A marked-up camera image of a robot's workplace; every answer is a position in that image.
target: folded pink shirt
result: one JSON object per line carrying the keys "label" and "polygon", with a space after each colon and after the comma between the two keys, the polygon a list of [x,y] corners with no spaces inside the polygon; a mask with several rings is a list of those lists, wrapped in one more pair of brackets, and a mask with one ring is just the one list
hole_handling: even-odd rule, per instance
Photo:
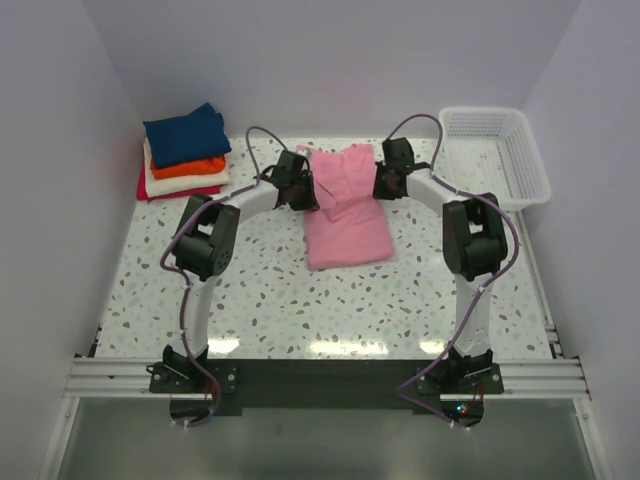
{"label": "folded pink shirt", "polygon": [[304,213],[310,268],[346,267],[389,258],[393,254],[391,238],[382,207],[373,198],[373,147],[351,145],[338,153],[311,151],[320,209]]}

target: metal surface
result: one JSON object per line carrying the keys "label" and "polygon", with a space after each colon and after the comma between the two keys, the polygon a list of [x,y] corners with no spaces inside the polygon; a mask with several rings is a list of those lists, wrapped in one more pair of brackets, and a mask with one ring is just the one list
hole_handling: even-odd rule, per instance
{"label": "metal surface", "polygon": [[[229,416],[242,415],[251,408],[410,410],[428,413],[400,398],[395,392],[407,378],[422,371],[429,363],[413,360],[208,359],[203,361],[203,366],[218,377],[223,393],[216,415]],[[156,363],[153,372],[156,371],[165,378],[161,378],[161,381],[150,380],[149,391],[153,394],[205,393],[204,381],[196,380],[185,389],[185,377],[174,376],[165,364]],[[495,374],[498,380],[492,380],[491,374]],[[421,380],[404,393],[417,395],[416,398],[421,402],[441,411],[440,394],[449,392],[456,395],[504,393],[500,369],[494,364],[489,374],[464,378],[455,375],[444,379],[441,374],[438,380]]]}
{"label": "metal surface", "polygon": [[58,478],[79,404],[80,399],[77,397],[65,397],[62,399],[56,423],[49,439],[49,447],[40,467],[38,480],[55,480]]}
{"label": "metal surface", "polygon": [[613,471],[605,452],[600,431],[595,423],[591,402],[574,400],[573,403],[596,479],[612,480],[614,478]]}
{"label": "metal surface", "polygon": [[168,401],[83,399],[61,479],[590,480],[573,402],[485,402],[465,432],[404,411],[249,409],[184,430]]}

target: clothing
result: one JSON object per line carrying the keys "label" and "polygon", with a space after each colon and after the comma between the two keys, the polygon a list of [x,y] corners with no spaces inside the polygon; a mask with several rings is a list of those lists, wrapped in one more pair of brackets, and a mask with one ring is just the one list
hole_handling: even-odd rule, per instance
{"label": "clothing", "polygon": [[231,151],[224,119],[205,103],[188,115],[144,122],[156,168],[166,168]]}
{"label": "clothing", "polygon": [[181,192],[168,193],[166,195],[160,195],[158,197],[150,198],[147,195],[147,191],[144,186],[145,176],[144,176],[144,163],[140,168],[140,175],[138,176],[138,186],[136,188],[136,198],[138,200],[160,200],[163,198],[178,198],[178,197],[187,197],[190,195],[194,195],[196,193],[203,193],[205,195],[216,195],[220,193],[220,187],[202,187],[202,188],[193,188],[191,190],[183,190]]}
{"label": "clothing", "polygon": [[156,168],[153,158],[151,159],[151,173],[156,180],[184,177],[186,175],[210,175],[212,173],[220,173],[226,166],[227,161],[224,156],[194,160],[166,168]]}
{"label": "clothing", "polygon": [[373,198],[373,147],[351,145],[339,153],[311,151],[320,209],[304,213],[309,267],[346,267],[389,258],[391,238],[382,207]]}
{"label": "clothing", "polygon": [[142,174],[144,175],[144,187],[148,198],[229,183],[229,174],[226,169],[220,173],[211,175],[187,175],[184,177],[156,180],[151,173],[151,151],[149,144],[146,142],[143,144],[143,153],[144,165],[142,167]]}

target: gray wall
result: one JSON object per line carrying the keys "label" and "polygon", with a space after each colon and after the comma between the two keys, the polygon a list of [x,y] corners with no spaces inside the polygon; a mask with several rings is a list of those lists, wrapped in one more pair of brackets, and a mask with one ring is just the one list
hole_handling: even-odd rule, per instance
{"label": "gray wall", "polygon": [[37,475],[95,333],[142,132],[79,0],[0,2],[0,65],[0,478],[13,480]]}
{"label": "gray wall", "polygon": [[526,105],[552,183],[527,215],[618,478],[638,478],[640,2],[584,0]]}
{"label": "gray wall", "polygon": [[385,134],[522,107],[580,0],[84,0],[143,119],[203,99],[232,133]]}

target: red folded shirt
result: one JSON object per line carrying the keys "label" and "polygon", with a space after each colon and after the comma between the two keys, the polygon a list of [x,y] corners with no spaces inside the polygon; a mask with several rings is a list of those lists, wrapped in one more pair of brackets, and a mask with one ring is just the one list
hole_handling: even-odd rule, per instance
{"label": "red folded shirt", "polygon": [[189,195],[194,195],[196,193],[203,193],[205,195],[216,195],[220,193],[220,186],[192,188],[191,190],[183,190],[182,192],[168,193],[167,195],[160,195],[159,197],[149,198],[149,195],[147,195],[147,190],[145,189],[145,186],[144,186],[144,163],[142,164],[142,167],[140,167],[140,176],[138,177],[138,187],[136,188],[136,198],[138,200],[155,200],[155,199],[162,199],[162,198],[188,197]]}

